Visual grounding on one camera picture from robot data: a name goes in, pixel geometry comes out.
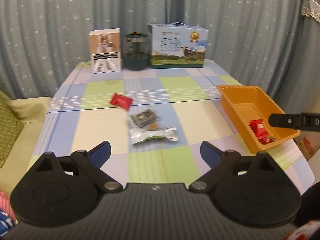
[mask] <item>tablecloth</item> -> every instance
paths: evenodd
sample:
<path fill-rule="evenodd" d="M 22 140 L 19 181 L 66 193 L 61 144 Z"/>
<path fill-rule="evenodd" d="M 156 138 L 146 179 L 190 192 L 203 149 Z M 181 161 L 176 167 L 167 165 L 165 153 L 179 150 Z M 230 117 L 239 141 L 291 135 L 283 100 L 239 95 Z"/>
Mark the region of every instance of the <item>tablecloth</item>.
<path fill-rule="evenodd" d="M 210 169 L 200 156 L 204 140 L 221 150 L 252 155 L 222 109 L 218 84 L 239 82 L 209 60 L 201 69 L 99 74 L 92 74 L 90 63 L 81 63 L 52 100 L 30 166 L 45 151 L 65 156 L 108 140 L 112 154 L 101 169 L 121 184 L 189 185 Z M 108 103 L 114 92 L 134 98 L 129 112 Z M 176 126 L 179 141 L 132 146 L 128 116 L 146 109 L 160 116 L 160 127 Z M 268 152 L 301 193 L 310 187 L 313 173 L 293 140 Z"/>

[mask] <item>orange basket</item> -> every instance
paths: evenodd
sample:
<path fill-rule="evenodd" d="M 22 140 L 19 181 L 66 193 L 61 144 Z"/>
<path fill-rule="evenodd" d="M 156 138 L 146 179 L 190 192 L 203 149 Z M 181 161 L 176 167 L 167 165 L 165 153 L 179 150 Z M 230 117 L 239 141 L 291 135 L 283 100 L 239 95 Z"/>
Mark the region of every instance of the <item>orange basket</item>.
<path fill-rule="evenodd" d="M 257 86 L 222 86 L 217 88 L 221 92 L 222 106 L 237 128 L 242 139 L 251 153 L 265 151 L 289 139 L 300 135 L 299 130 L 271 127 L 268 123 L 271 114 L 284 114 L 284 111 Z M 269 144 L 262 144 L 252 132 L 250 120 L 263 119 L 263 125 L 270 136 L 277 140 Z"/>

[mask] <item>brown and white box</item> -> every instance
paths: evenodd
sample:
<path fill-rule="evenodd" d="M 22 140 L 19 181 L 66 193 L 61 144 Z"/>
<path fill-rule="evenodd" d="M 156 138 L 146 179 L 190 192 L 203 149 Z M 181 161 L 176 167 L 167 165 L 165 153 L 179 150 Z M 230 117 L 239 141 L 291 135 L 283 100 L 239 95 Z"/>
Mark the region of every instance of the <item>brown and white box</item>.
<path fill-rule="evenodd" d="M 91 31 L 89 46 L 94 73 L 121 70 L 120 29 Z"/>

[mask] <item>blue box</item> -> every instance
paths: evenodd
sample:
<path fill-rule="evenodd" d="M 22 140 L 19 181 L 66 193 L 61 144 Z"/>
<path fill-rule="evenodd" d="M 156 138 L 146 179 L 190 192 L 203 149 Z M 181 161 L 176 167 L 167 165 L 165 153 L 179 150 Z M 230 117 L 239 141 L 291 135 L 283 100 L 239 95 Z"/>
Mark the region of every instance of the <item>blue box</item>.
<path fill-rule="evenodd" d="M 202 67 L 208 30 L 198 26 L 149 24 L 151 68 Z"/>

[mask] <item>gray ribbed surface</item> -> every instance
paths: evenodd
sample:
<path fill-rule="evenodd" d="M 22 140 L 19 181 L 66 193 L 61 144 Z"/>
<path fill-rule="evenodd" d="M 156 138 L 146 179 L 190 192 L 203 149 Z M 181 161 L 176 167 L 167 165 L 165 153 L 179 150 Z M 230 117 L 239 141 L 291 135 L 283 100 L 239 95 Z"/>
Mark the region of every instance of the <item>gray ribbed surface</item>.
<path fill-rule="evenodd" d="M 58 228 L 20 223 L 4 240 L 281 240 L 295 227 L 248 228 L 222 216 L 209 197 L 183 184 L 128 184 L 87 217 Z"/>

